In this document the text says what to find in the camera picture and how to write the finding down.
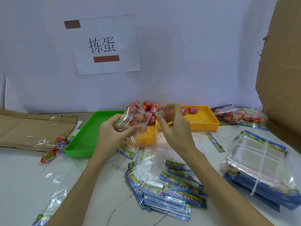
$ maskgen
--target cardboard flap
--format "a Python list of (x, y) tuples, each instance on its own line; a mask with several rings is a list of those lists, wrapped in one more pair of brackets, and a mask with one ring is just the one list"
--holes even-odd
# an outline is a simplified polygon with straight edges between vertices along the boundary
[(269, 130), (301, 152), (286, 135), (289, 131), (294, 139), (301, 137), (300, 24), (301, 0), (279, 0), (265, 37), (256, 91), (272, 121)]
[(56, 137), (69, 134), (77, 116), (54, 116), (20, 113), (0, 109), (0, 146), (32, 151), (53, 150)]

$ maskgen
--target forearm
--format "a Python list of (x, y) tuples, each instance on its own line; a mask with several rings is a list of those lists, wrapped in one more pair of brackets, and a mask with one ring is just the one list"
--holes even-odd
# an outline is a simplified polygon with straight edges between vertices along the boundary
[(100, 159), (100, 162), (90, 160), (47, 226), (82, 225), (95, 184), (106, 161), (106, 158)]
[(189, 150), (189, 154), (181, 157), (198, 177), (227, 225), (273, 225), (210, 165), (198, 149)]

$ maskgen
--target yellow plastic tray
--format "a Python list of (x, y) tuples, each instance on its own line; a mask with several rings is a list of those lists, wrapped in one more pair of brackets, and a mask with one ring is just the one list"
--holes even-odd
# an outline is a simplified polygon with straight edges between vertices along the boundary
[[(189, 107), (197, 107), (199, 110), (196, 114), (190, 114), (187, 111), (187, 114), (184, 117), (189, 120), (191, 130), (217, 130), (219, 128), (219, 121), (210, 110), (207, 105), (182, 105), (181, 108), (185, 108), (188, 110)], [(162, 130), (159, 122), (156, 120), (156, 125), (158, 125), (158, 130)]]
[(142, 145), (153, 145), (156, 142), (156, 125), (148, 125), (146, 132), (136, 137), (137, 142)]

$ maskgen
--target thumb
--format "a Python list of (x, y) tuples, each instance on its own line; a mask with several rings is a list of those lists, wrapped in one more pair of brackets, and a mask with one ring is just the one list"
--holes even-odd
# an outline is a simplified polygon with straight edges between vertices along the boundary
[(121, 132), (121, 134), (122, 134), (123, 138), (125, 139), (125, 138), (127, 138), (127, 137), (133, 135), (133, 134), (134, 134), (135, 132), (137, 132), (140, 128), (141, 128), (140, 125), (135, 125), (135, 126), (133, 126), (133, 127), (130, 127), (130, 128), (128, 128), (128, 129), (124, 130), (123, 132)]
[(158, 120), (163, 132), (166, 132), (169, 129), (168, 124), (163, 119), (163, 117), (161, 117), (161, 115), (157, 114), (156, 117), (157, 117), (157, 120)]

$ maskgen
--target red-brown rectangle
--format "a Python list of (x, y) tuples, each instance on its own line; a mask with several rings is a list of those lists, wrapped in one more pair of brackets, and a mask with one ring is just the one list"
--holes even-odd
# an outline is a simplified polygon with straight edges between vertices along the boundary
[(93, 57), (95, 63), (119, 61), (119, 55)]
[(64, 21), (66, 29), (80, 29), (79, 20)]

